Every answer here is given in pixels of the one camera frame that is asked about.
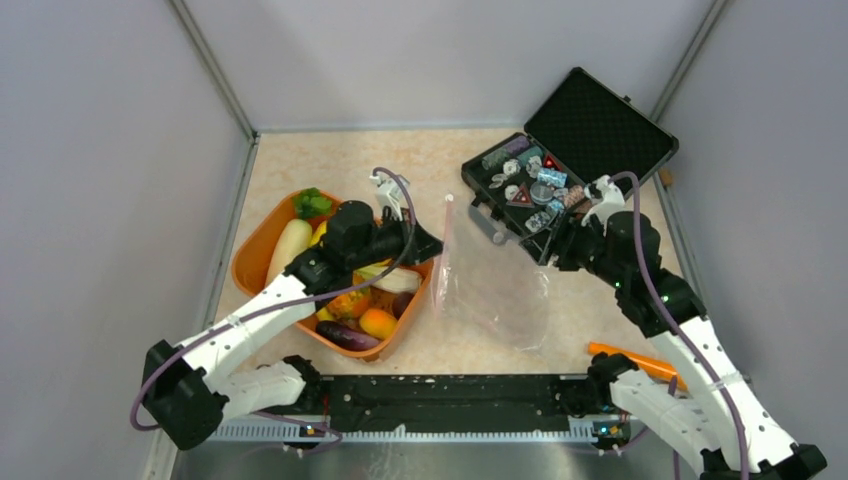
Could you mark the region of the clear zip top bag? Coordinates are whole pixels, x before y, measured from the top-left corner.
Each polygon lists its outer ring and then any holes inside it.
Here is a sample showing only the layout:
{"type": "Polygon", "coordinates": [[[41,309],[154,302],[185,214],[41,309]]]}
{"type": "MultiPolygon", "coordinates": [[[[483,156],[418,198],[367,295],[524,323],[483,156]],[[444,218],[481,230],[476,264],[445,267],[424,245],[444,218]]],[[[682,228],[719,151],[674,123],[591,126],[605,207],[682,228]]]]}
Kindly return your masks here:
{"type": "Polygon", "coordinates": [[[444,196],[443,253],[431,284],[436,313],[453,325],[518,351],[541,348],[552,307],[545,269],[486,212],[453,193],[444,196]]]}

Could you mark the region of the white radish with leaves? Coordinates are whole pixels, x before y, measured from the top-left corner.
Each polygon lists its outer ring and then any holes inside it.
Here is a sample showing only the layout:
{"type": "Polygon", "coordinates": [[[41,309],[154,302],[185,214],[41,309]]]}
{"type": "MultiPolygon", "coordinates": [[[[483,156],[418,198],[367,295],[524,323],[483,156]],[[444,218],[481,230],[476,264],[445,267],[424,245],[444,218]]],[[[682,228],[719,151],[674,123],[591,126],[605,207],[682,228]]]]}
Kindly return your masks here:
{"type": "Polygon", "coordinates": [[[333,213],[333,202],[317,188],[308,188],[292,199],[294,217],[289,220],[276,244],[266,273],[269,285],[284,268],[309,246],[314,229],[333,213]]]}

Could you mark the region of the yellow bell pepper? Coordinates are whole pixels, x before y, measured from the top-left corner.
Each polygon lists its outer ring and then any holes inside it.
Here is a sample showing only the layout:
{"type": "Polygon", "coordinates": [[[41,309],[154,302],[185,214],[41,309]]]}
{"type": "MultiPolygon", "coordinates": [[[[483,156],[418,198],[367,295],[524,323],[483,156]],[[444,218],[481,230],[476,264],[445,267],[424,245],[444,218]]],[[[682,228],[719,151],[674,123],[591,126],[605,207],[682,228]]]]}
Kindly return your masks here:
{"type": "Polygon", "coordinates": [[[311,239],[310,239],[310,243],[309,243],[309,246],[310,246],[310,247],[315,246],[315,245],[318,245],[318,244],[320,243],[320,241],[321,241],[321,239],[322,239],[323,235],[324,235],[324,234],[326,233],[326,231],[327,231],[327,224],[328,224],[328,221],[327,221],[327,220],[325,220],[325,221],[321,222],[321,223],[320,223],[320,224],[319,224],[319,225],[318,225],[318,226],[314,229],[313,235],[312,235],[312,237],[311,237],[311,239]]]}

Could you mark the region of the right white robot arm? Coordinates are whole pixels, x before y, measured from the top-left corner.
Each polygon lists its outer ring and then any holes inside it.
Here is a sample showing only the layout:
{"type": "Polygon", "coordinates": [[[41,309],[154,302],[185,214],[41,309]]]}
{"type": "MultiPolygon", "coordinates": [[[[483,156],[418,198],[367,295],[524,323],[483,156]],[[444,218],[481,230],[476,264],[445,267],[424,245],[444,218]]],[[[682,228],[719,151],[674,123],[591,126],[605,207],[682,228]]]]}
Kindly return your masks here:
{"type": "Polygon", "coordinates": [[[763,407],[718,340],[686,280],[662,268],[660,235],[643,214],[606,221],[562,214],[548,239],[561,271],[584,269],[610,285],[622,314],[676,368],[679,399],[622,354],[588,369],[586,397],[600,412],[635,415],[701,479],[811,479],[827,461],[797,442],[763,407]]]}

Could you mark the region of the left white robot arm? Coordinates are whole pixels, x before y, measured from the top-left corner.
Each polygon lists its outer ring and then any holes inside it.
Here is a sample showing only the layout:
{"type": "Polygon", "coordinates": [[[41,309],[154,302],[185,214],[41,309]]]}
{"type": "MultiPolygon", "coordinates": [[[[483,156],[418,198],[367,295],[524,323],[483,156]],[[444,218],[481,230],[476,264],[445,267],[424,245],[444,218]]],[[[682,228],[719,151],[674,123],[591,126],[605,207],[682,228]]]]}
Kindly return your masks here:
{"type": "Polygon", "coordinates": [[[418,224],[412,207],[384,207],[377,220],[361,201],[346,201],[327,221],[321,240],[307,248],[248,303],[207,330],[173,346],[162,340],[146,353],[143,381],[130,413],[145,430],[145,409],[181,450],[207,440],[231,419],[272,406],[308,413],[320,386],[289,361],[251,372],[238,367],[276,335],[337,297],[358,290],[356,270],[389,261],[391,269],[425,263],[443,242],[418,224]]]}

